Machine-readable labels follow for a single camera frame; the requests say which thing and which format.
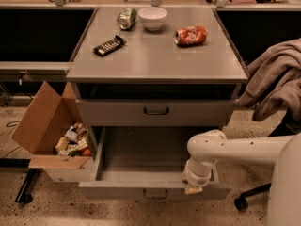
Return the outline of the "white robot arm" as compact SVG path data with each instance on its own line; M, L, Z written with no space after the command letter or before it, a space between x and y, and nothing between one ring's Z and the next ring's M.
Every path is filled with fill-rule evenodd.
M228 139L219 130L191 137L189 159L182 173L186 194L200 193L209 184L219 160L274 167L266 226L301 226L301 134Z

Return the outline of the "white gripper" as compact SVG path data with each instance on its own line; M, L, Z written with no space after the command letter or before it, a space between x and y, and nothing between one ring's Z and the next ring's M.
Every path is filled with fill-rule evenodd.
M182 180L188 183L185 188L185 194L201 193L203 187L209 184L214 166L215 162L211 160L197 161L197 159L193 158L188 159L182 173Z

